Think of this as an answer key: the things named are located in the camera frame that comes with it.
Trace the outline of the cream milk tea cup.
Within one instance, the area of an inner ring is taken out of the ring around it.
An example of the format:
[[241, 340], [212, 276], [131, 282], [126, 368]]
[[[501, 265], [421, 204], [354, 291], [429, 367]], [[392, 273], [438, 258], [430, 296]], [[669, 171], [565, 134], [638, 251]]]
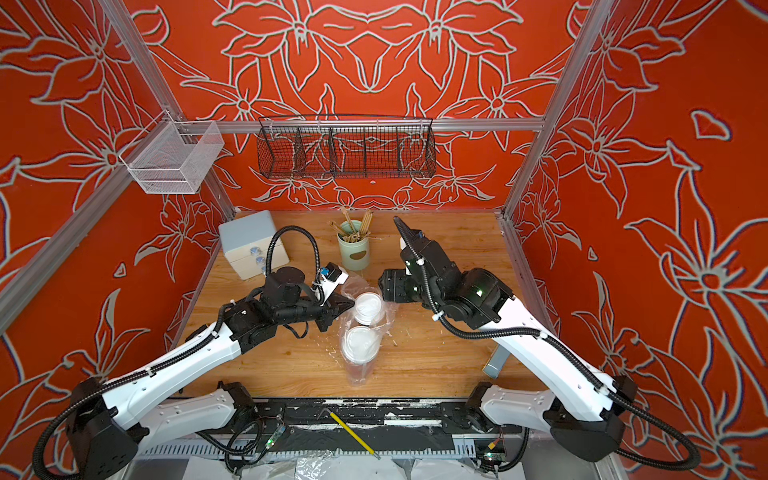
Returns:
[[386, 311], [382, 297], [378, 293], [364, 292], [355, 299], [353, 319], [360, 325], [372, 327], [385, 319]]

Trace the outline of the clear plastic carrier bag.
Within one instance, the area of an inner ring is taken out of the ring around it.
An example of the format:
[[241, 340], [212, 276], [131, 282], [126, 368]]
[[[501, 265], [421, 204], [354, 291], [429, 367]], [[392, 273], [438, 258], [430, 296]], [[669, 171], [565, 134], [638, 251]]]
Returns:
[[348, 381], [364, 384], [371, 376], [383, 337], [394, 326], [398, 306], [384, 299], [381, 290], [352, 272], [342, 285], [341, 294], [352, 301], [340, 328], [340, 352]]

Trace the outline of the red milk tea cup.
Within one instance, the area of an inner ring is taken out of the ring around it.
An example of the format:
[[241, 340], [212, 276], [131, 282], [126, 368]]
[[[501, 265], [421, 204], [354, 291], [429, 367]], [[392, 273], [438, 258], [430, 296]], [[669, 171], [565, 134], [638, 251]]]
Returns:
[[371, 375], [380, 346], [380, 335], [365, 326], [350, 328], [343, 334], [341, 351], [351, 383], [362, 384]]

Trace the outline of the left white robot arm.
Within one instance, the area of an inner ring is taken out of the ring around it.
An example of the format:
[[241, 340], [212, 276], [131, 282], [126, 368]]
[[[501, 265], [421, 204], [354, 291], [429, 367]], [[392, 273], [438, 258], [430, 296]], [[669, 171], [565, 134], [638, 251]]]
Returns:
[[265, 280], [246, 297], [219, 309], [216, 321], [196, 330], [187, 341], [131, 373], [112, 380], [91, 377], [72, 393], [69, 406], [45, 427], [31, 459], [40, 479], [56, 479], [45, 460], [49, 441], [58, 429], [66, 434], [77, 466], [74, 479], [106, 479], [118, 473], [142, 450], [198, 430], [225, 426], [244, 404], [240, 394], [221, 388], [212, 399], [198, 397], [179, 403], [179, 412], [162, 417], [166, 399], [203, 374], [237, 359], [277, 330], [314, 323], [325, 332], [354, 303], [337, 292], [349, 278], [330, 262], [314, 262], [307, 280], [295, 267], [272, 268], [275, 245], [298, 226], [279, 229], [267, 247]]

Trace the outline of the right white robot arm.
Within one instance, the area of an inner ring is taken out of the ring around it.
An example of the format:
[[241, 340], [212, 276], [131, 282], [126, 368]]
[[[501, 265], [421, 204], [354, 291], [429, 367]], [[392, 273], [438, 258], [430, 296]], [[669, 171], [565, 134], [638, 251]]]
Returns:
[[[438, 242], [394, 217], [404, 263], [387, 269], [379, 287], [384, 299], [419, 303], [432, 319], [464, 340], [495, 341], [546, 387], [539, 393], [487, 385], [479, 410], [495, 425], [547, 432], [565, 450], [588, 462], [617, 454], [666, 471], [688, 471], [701, 462], [697, 446], [682, 432], [635, 402], [637, 386], [590, 365], [545, 328], [513, 290], [483, 268], [462, 271]], [[623, 414], [661, 430], [681, 446], [682, 459], [662, 460], [623, 449]]]

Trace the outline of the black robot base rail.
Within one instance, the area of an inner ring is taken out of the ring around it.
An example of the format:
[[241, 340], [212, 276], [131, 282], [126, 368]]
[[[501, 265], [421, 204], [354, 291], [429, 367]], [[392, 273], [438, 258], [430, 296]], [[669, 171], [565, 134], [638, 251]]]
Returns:
[[354, 430], [377, 427], [427, 428], [449, 434], [518, 434], [517, 425], [496, 425], [464, 398], [256, 398], [255, 415], [272, 428], [281, 420], [291, 428], [329, 430], [339, 417]]

